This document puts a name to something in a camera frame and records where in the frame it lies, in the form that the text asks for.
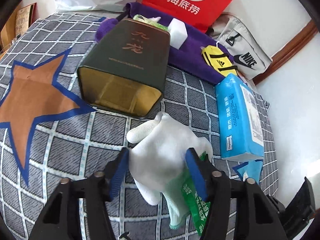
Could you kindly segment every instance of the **wooden trim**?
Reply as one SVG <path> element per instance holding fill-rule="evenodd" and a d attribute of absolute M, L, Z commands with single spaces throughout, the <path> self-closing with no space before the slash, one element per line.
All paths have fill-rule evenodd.
<path fill-rule="evenodd" d="M 317 214 L 318 212 L 320 212 L 320 208 L 318 208 L 318 209 L 316 210 L 315 214 L 314 214 L 310 219 L 315 218 L 315 217 L 316 217 L 316 214 Z"/>
<path fill-rule="evenodd" d="M 257 85 L 277 69 L 282 67 L 289 59 L 296 55 L 318 32 L 316 24 L 311 20 L 287 45 L 272 57 L 272 63 L 267 70 L 253 78 Z"/>

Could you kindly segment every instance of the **green plastic package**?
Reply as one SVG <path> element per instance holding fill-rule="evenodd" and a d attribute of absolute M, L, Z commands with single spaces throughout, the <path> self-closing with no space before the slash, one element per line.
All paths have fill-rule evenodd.
<path fill-rule="evenodd" d="M 200 156 L 200 160 L 204 161 L 206 152 Z M 196 191 L 196 187 L 193 184 L 192 178 L 189 174 L 188 178 L 182 184 L 181 192 L 183 198 L 190 209 L 193 223 L 197 229 L 199 235 L 202 234 L 205 222 L 207 221 L 208 212 L 210 209 L 210 203 L 206 203 L 202 200 Z"/>
<path fill-rule="evenodd" d="M 143 16 L 140 15 L 140 14 L 136 14 L 136 15 L 133 17 L 133 19 L 136 20 L 136 21 L 139 21 L 139 22 L 144 22 L 144 23 L 146 23 L 146 24 L 152 25 L 152 26 L 157 27 L 157 28 L 159 28 L 159 29 L 162 29 L 162 30 L 164 30 L 164 31 L 166 31 L 166 32 L 168 31 L 168 27 L 163 26 L 163 25 L 161 25 L 160 23 L 157 23 L 157 22 L 155 22 L 155 21 L 152 21 L 152 20 L 150 20 L 150 19 L 148 19 L 148 18 L 145 18 L 145 17 L 143 17 Z"/>

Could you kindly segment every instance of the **white glove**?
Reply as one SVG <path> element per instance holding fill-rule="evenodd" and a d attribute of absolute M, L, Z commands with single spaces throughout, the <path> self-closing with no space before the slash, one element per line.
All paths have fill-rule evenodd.
<path fill-rule="evenodd" d="M 205 151 L 210 160 L 211 144 L 164 112 L 130 130 L 127 140 L 138 143 L 130 150 L 129 170 L 143 198 L 157 205 L 162 192 L 169 208 L 170 227 L 178 228 L 189 212 L 181 194 L 186 151 L 193 147 L 199 156 Z"/>

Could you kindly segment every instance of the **tissue pack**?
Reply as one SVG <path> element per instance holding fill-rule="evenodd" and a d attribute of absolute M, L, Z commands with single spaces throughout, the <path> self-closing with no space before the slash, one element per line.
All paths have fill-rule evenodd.
<path fill-rule="evenodd" d="M 238 162 L 263 159 L 258 109 L 252 91 L 229 74 L 216 86 L 221 157 Z"/>

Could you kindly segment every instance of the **blue packaging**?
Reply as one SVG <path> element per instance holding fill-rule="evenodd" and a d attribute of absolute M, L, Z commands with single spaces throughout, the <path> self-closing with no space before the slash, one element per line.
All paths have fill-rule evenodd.
<path fill-rule="evenodd" d="M 262 171 L 263 160 L 255 160 L 241 163 L 232 169 L 238 174 L 242 181 L 247 178 L 253 178 L 258 184 L 260 180 L 260 174 Z"/>
<path fill-rule="evenodd" d="M 240 78 L 229 74 L 216 85 L 223 159 L 247 162 L 263 159 L 263 135 L 252 91 Z"/>

